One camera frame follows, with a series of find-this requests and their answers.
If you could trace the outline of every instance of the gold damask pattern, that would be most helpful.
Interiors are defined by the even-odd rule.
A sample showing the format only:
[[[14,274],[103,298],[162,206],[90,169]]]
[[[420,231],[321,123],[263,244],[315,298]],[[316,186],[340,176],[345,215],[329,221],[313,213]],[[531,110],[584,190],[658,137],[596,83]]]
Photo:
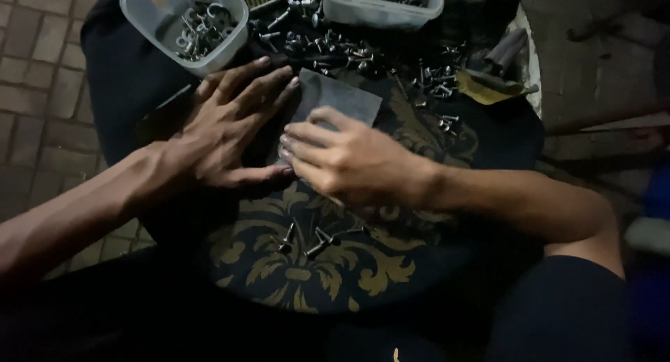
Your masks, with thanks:
[[[448,165],[469,167],[477,136],[467,125],[456,137],[438,128],[429,112],[417,114],[391,80],[370,82],[357,75],[340,78],[384,98],[376,124],[413,152]],[[448,214],[385,206],[356,213],[316,194],[302,181],[260,200],[240,203],[238,221],[209,237],[210,258],[219,286],[239,296],[300,312],[356,312],[403,298],[425,287],[430,256],[456,227]],[[277,252],[273,237],[283,238],[295,222],[287,254]],[[314,229],[331,235],[361,226],[371,235],[337,237],[314,260],[304,252],[317,243]]]

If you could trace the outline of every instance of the forearm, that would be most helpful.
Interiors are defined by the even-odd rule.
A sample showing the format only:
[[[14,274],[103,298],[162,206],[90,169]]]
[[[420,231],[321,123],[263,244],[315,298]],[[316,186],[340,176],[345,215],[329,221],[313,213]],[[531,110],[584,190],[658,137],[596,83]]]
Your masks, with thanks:
[[[0,224],[0,288],[29,286],[179,185],[189,154],[169,141],[140,149],[100,175]]]
[[[424,210],[487,215],[550,243],[580,241],[616,228],[601,195],[534,171],[459,169],[427,160],[423,166],[415,206]]]

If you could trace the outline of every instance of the plastic container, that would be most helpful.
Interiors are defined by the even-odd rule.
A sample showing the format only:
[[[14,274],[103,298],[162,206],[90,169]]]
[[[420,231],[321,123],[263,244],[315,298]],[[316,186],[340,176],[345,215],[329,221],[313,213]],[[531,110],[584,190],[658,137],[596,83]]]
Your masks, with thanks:
[[[428,0],[428,7],[385,0],[323,0],[323,15],[329,21],[407,31],[417,30],[437,18],[443,8],[444,0]]]
[[[128,21],[158,49],[177,61],[189,72],[204,77],[226,66],[247,43],[249,9],[244,0],[215,0],[226,6],[238,22],[234,31],[212,53],[198,62],[179,58],[174,52],[181,33],[181,15],[192,0],[121,0],[121,9]]]

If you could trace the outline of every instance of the finger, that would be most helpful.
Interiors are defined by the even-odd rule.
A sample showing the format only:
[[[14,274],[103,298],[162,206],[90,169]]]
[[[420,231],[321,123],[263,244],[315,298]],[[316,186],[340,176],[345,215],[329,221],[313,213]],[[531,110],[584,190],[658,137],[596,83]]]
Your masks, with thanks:
[[[324,147],[335,145],[340,134],[310,123],[293,123],[284,126],[284,131],[293,138],[312,141]]]
[[[239,168],[226,173],[224,183],[227,186],[245,186],[270,182],[279,178],[293,176],[293,169],[287,166],[271,165],[263,168]]]
[[[277,114],[277,111],[286,105],[286,103],[291,98],[291,95],[293,95],[293,93],[299,87],[300,81],[297,77],[293,77],[293,79],[289,82],[288,85],[286,85],[286,87],[284,87],[279,96],[276,97],[271,105],[259,107],[264,112],[252,113],[243,120],[245,126],[242,127],[244,133],[244,136],[242,137],[242,144],[244,146],[250,143],[251,140],[256,137],[258,131],[261,130],[261,128]]]
[[[307,122],[312,124],[316,124],[320,121],[335,126],[339,131],[347,130],[356,122],[353,118],[344,116],[340,111],[330,106],[316,108],[307,117]]]
[[[268,95],[272,93],[272,90],[279,88],[280,85],[286,83],[292,75],[293,70],[291,67],[284,66],[268,75],[254,79],[253,82],[234,100],[240,107],[240,117],[245,117],[249,109],[253,106],[265,101],[270,101]]]
[[[248,82],[251,78],[259,75],[268,65],[270,65],[270,57],[265,56],[249,62],[247,65],[226,70],[226,74],[212,95],[212,101],[219,105],[228,104],[233,93],[242,83]]]
[[[284,148],[280,149],[280,157],[293,167],[293,170],[296,172],[297,176],[307,180],[309,183],[312,183],[313,186],[318,185],[317,182],[319,178],[323,176],[321,169],[314,167],[305,161],[297,159],[293,154]]]
[[[223,71],[207,75],[193,94],[193,99],[196,103],[204,103],[207,99],[211,98],[225,74],[226,72]]]
[[[324,155],[326,155],[324,149],[298,141],[288,135],[281,135],[280,143],[297,159],[316,167],[323,166]]]

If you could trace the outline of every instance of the hand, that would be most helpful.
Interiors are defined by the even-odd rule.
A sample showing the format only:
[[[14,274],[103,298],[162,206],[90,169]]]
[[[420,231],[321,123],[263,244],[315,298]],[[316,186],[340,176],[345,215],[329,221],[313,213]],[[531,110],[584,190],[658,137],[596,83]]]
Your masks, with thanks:
[[[205,185],[239,187],[292,176],[288,166],[243,168],[241,156],[258,130],[298,88],[289,66],[257,77],[270,64],[264,57],[245,66],[208,76],[196,90],[192,120],[172,144],[189,145],[192,175]]]
[[[280,156],[320,194],[354,206],[413,205],[414,176],[426,159],[388,135],[330,107],[284,131]]]

